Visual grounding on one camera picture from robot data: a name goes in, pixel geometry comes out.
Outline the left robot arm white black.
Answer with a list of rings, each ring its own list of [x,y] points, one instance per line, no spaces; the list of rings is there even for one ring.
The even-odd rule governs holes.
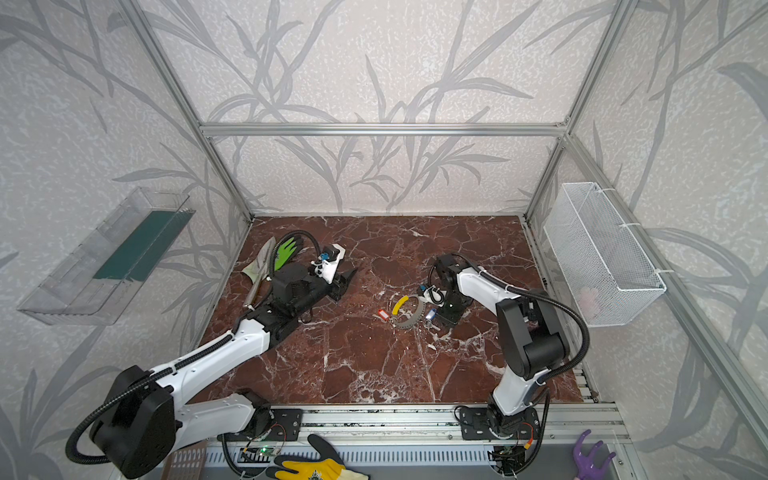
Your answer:
[[[208,438],[252,431],[269,420],[269,404],[245,389],[225,398],[194,402],[214,381],[252,358],[275,349],[300,325],[303,314],[324,298],[338,301],[355,271],[341,273],[339,244],[315,249],[308,266],[266,265],[271,291],[238,317],[232,328],[192,352],[150,370],[132,366],[114,380],[104,403],[70,433],[68,460],[79,465],[111,463],[127,479],[139,478],[182,448]]]

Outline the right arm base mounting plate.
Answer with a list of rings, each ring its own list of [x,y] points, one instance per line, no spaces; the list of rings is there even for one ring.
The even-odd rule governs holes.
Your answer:
[[[534,407],[514,415],[504,415],[496,406],[456,406],[454,418],[463,440],[512,440],[532,442],[540,432],[540,420]]]

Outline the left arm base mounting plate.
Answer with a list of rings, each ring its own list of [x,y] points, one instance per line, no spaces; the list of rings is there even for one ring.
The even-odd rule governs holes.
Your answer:
[[[302,409],[257,409],[240,434],[248,439],[294,442],[299,438]]]

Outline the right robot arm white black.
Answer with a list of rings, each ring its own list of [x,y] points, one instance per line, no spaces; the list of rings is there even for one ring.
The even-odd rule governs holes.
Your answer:
[[[547,382],[586,357],[591,338],[582,316],[543,290],[526,290],[487,269],[449,253],[433,260],[424,293],[437,306],[436,315],[450,328],[477,303],[493,313],[505,362],[501,380],[485,407],[454,410],[464,440],[518,440],[541,437],[545,420],[536,405],[551,400]]]

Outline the key with blue tag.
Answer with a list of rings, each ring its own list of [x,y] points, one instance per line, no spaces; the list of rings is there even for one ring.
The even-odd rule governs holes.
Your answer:
[[[430,309],[424,316],[424,320],[427,324],[431,325],[436,317],[437,310],[435,308]]]

